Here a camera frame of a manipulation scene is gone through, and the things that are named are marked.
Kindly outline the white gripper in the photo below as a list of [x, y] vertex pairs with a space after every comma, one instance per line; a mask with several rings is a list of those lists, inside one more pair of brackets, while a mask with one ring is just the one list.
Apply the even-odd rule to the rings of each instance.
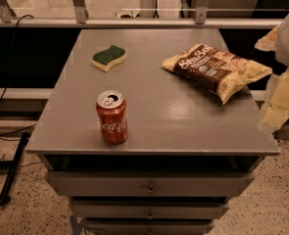
[[[280, 26], [260, 38], [255, 48], [275, 51], [276, 60], [289, 67], [289, 14]], [[265, 102], [262, 105], [258, 130], [273, 133], [289, 118], [289, 68], [281, 75], [273, 74], [268, 80]]]

